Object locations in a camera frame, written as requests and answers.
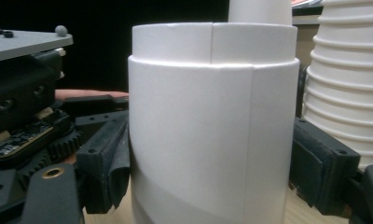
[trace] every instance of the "stack of paper cups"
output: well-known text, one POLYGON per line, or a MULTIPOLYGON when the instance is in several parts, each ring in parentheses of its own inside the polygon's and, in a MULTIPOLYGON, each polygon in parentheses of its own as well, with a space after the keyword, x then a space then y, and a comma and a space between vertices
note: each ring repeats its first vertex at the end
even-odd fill
POLYGON ((283 223, 297 29, 174 23, 132 34, 134 223, 283 223))
POLYGON ((303 117, 373 164, 373 0, 324 0, 303 117))

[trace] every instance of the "ribbed cup stack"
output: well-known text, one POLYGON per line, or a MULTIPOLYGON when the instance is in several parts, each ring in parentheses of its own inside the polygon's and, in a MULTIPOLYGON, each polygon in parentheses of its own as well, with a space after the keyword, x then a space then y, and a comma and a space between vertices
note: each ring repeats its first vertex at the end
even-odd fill
POLYGON ((324 0, 303 118, 373 164, 373 0, 324 0))

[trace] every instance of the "table surface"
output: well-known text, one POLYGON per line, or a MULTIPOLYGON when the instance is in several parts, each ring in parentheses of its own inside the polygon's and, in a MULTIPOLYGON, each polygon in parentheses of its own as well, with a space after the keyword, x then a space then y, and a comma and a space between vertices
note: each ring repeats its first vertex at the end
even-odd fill
MULTIPOLYGON (((87 224, 131 224, 131 188, 116 210, 110 210, 106 215, 86 215, 87 224)), ((322 216, 316 209, 308 207, 296 194, 289 189, 285 207, 284 224, 347 224, 348 219, 341 217, 322 216)))

